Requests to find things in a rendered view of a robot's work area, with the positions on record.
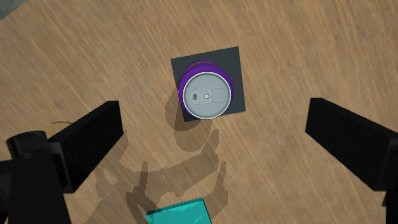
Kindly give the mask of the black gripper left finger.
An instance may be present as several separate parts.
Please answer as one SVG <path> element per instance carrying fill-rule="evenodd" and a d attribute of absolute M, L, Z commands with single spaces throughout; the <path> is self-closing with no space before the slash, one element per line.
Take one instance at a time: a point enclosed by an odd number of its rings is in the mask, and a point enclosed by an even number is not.
<path fill-rule="evenodd" d="M 49 139 L 44 131 L 7 139 L 0 224 L 72 224 L 63 194 L 74 194 L 123 134 L 119 101 L 107 101 Z"/>

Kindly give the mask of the dark grey square coaster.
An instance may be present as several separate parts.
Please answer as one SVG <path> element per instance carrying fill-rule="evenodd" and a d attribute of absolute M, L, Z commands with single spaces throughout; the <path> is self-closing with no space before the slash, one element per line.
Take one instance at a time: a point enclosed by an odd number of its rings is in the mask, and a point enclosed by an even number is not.
<path fill-rule="evenodd" d="M 222 115 L 246 111 L 239 46 L 171 59 L 177 90 L 185 68 L 193 61 L 201 59 L 209 60 L 216 64 L 228 74 L 233 83 L 233 100 L 229 108 Z M 182 105 L 181 109 L 184 122 L 199 120 L 188 114 Z"/>

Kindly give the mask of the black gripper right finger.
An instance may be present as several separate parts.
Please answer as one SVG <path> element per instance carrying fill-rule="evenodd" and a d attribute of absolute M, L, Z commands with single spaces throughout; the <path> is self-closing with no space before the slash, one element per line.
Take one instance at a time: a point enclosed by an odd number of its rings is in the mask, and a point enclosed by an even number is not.
<path fill-rule="evenodd" d="M 398 224 L 398 133 L 324 98 L 310 98 L 305 132 L 373 191 Z"/>

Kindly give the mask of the cyan square block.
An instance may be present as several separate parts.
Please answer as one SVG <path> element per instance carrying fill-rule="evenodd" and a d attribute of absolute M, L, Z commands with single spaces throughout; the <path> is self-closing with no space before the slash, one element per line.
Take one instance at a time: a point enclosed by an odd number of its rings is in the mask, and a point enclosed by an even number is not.
<path fill-rule="evenodd" d="M 203 197 L 146 212 L 149 224 L 212 224 Z"/>

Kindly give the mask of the purple drink can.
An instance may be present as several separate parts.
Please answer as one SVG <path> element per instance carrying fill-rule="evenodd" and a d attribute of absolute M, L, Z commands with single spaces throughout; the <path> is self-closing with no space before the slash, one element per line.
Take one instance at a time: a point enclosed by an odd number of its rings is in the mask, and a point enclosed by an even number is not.
<path fill-rule="evenodd" d="M 213 119 L 231 105 L 233 83 L 228 74 L 209 60 L 196 60 L 184 70 L 178 97 L 183 109 L 198 119 Z"/>

